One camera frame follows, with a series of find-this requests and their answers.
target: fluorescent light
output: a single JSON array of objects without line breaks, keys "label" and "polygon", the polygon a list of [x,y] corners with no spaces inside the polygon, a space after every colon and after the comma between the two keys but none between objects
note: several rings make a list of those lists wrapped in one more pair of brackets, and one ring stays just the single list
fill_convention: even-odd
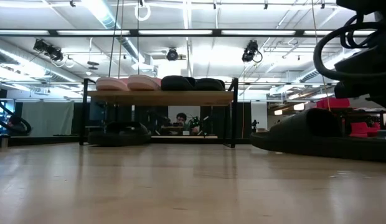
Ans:
[{"label": "fluorescent light", "polygon": [[304,110],[304,109],[305,109],[305,105],[303,103],[294,105],[294,110]]},{"label": "fluorescent light", "polygon": [[292,95],[292,96],[289,96],[288,99],[289,99],[289,100],[293,100],[293,99],[299,98],[300,96],[301,96],[301,95],[297,93],[297,94],[294,94],[294,95]]},{"label": "fluorescent light", "polygon": [[152,65],[147,65],[145,63],[135,63],[132,65],[132,68],[134,70],[153,70],[153,66]]},{"label": "fluorescent light", "polygon": [[49,35],[47,30],[0,30],[0,35]]},{"label": "fluorescent light", "polygon": [[327,96],[332,96],[332,95],[334,95],[334,93],[328,93],[328,94],[322,93],[322,94],[314,95],[311,98],[312,99],[321,99],[321,98],[325,98]]},{"label": "fluorescent light", "polygon": [[25,86],[22,86],[22,85],[19,85],[19,84],[8,85],[8,84],[3,84],[3,83],[2,83],[2,85],[7,86],[7,87],[11,87],[11,88],[15,88],[15,89],[18,89],[18,90],[30,91],[29,88],[27,88],[27,87],[25,87]]},{"label": "fluorescent light", "polygon": [[222,35],[295,35],[295,30],[223,30]]},{"label": "fluorescent light", "polygon": [[304,35],[328,35],[332,30],[307,30],[304,32]]},{"label": "fluorescent light", "polygon": [[[328,35],[332,32],[333,30],[307,30],[304,31],[304,35]],[[357,30],[354,32],[354,37],[355,35],[370,35],[374,33],[375,30]]]},{"label": "fluorescent light", "polygon": [[282,115],[283,114],[283,111],[282,110],[277,110],[275,111],[275,115]]},{"label": "fluorescent light", "polygon": [[212,30],[139,30],[141,35],[210,35]]},{"label": "fluorescent light", "polygon": [[[120,30],[58,30],[59,35],[121,35]],[[129,30],[123,30],[123,35],[130,35]]]}]

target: pipe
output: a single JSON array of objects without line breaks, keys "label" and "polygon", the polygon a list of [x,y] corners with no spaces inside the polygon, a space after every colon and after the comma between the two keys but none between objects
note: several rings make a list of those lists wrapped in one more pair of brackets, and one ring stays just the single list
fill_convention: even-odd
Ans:
[{"label": "pipe", "polygon": [[[325,18],[325,20],[323,20],[323,22],[318,25],[318,29],[320,29],[321,27],[323,27],[327,22],[329,22],[335,15],[337,15],[337,13],[340,11],[340,9],[336,9],[334,10],[327,18]],[[296,44],[294,47],[291,48],[291,50],[289,50],[284,56],[283,58],[286,58],[289,54],[291,54],[295,49],[297,49],[299,47],[299,43]]]},{"label": "pipe", "polygon": [[[115,22],[115,17],[110,11],[110,7],[105,0],[82,0],[85,6],[91,11],[91,13],[98,19],[106,29],[121,28],[120,25]],[[138,52],[136,47],[127,37],[116,37],[118,42],[129,53],[132,60],[135,63],[144,62],[144,57]]]}]

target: cord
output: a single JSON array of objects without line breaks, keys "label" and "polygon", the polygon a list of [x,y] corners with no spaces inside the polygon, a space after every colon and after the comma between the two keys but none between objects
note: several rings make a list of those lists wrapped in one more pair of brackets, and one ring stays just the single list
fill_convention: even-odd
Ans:
[{"label": "cord", "polygon": [[[124,0],[123,6],[121,10],[121,32],[120,32],[120,40],[123,39],[123,24],[124,24]],[[121,43],[120,43],[120,55],[118,56],[118,79],[120,79],[120,69],[121,69]]]},{"label": "cord", "polygon": [[262,53],[261,53],[259,50],[258,50],[258,54],[261,55],[261,60],[256,61],[256,60],[253,59],[253,62],[255,62],[255,63],[260,63],[260,62],[262,62],[262,60],[263,60]]},{"label": "cord", "polygon": [[327,78],[333,79],[333,80],[358,80],[358,81],[364,81],[365,80],[374,80],[377,78],[384,78],[386,79],[386,72],[380,72],[380,73],[346,73],[346,72],[337,72],[330,69],[327,69],[326,66],[324,66],[322,61],[322,50],[324,46],[333,38],[344,34],[346,32],[352,31],[352,30],[361,30],[361,29],[375,29],[375,30],[382,30],[386,31],[386,24],[380,23],[380,22],[363,22],[360,24],[352,24],[348,26],[341,27],[339,29],[336,29],[323,37],[319,41],[318,44],[315,46],[315,50],[313,52],[313,63],[316,68],[316,70],[324,75]]},{"label": "cord", "polygon": [[118,19],[118,8],[119,7],[120,7],[120,0],[117,0],[117,10],[116,10],[116,19],[115,19],[115,23],[114,23],[113,43],[111,43],[110,66],[108,67],[108,77],[109,78],[110,78],[110,74],[111,74],[111,64],[112,64],[112,61],[113,61],[114,39],[116,37],[117,19]]},{"label": "cord", "polygon": [[[315,16],[315,9],[314,9],[313,0],[311,0],[311,3],[312,3],[313,26],[314,26],[314,30],[315,30],[315,40],[316,40],[316,46],[318,46],[318,29],[316,27],[316,16]],[[326,86],[326,81],[324,80],[324,75],[322,75],[322,81],[323,81],[324,92],[326,93],[327,107],[329,108],[329,111],[331,111],[330,99],[329,99],[329,94],[327,93],[327,86]]]}]

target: person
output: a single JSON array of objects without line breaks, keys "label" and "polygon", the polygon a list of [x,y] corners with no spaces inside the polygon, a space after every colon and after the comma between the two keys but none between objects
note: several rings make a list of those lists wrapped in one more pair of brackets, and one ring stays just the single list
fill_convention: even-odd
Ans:
[{"label": "person", "polygon": [[[9,125],[10,127],[14,128],[16,130],[19,130],[19,131],[25,131],[26,130],[26,127],[24,127],[24,125],[21,123],[20,118],[18,118],[17,116],[14,116],[14,115],[12,115],[9,118],[9,121],[7,121],[7,125]],[[10,130],[8,132],[9,132],[9,135],[17,135],[17,133],[14,133]]]},{"label": "person", "polygon": [[197,134],[199,132],[198,127],[194,127],[191,129],[189,124],[186,124],[187,116],[185,113],[179,113],[176,115],[176,122],[183,126],[184,131],[190,131],[191,133]]}]

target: black cable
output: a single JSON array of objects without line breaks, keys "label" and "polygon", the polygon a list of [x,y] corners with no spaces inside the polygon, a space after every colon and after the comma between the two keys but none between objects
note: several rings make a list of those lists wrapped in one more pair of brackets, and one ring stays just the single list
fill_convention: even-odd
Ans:
[{"label": "black cable", "polygon": [[344,26],[332,31],[331,33],[326,35],[323,39],[321,39],[314,49],[313,63],[316,70],[318,70],[318,72],[324,75],[325,77],[331,78],[333,80],[362,80],[364,78],[366,79],[386,78],[386,72],[374,73],[374,74],[336,72],[336,71],[327,69],[323,64],[322,50],[330,40],[332,40],[333,38],[339,35],[345,34],[346,32],[353,31],[353,30],[362,30],[362,29],[375,29],[377,30],[376,32],[386,31],[386,24],[379,23],[379,22],[363,22],[360,24]]},{"label": "black cable", "polygon": [[[12,116],[16,116],[12,111],[8,110],[1,102],[1,99],[0,99],[0,108],[2,108],[4,111],[6,111],[8,114],[12,115]],[[26,130],[25,131],[21,131],[21,130],[18,130],[18,129],[14,129],[13,127],[10,127],[8,124],[6,124],[5,122],[1,121],[0,120],[0,125],[4,128],[6,128],[7,130],[10,130],[12,132],[15,132],[17,134],[23,134],[23,135],[28,135],[30,134],[31,132],[31,125],[26,121],[24,120],[23,118],[20,118],[18,116],[16,116],[17,118],[20,119],[20,121],[26,126]]]},{"label": "black cable", "polygon": [[256,60],[253,59],[253,62],[255,62],[255,63],[260,63],[260,62],[262,62],[262,60],[263,60],[263,56],[262,56],[262,54],[261,54],[260,51],[258,51],[258,54],[261,55],[261,60],[256,61]]},{"label": "black cable", "polygon": [[110,78],[111,74],[111,64],[113,63],[113,51],[114,51],[114,39],[116,37],[117,30],[117,19],[118,19],[118,8],[120,7],[120,0],[117,0],[117,11],[116,11],[116,19],[114,24],[114,33],[113,33],[113,43],[111,44],[111,54],[110,54],[110,66],[108,67],[108,77]]}]

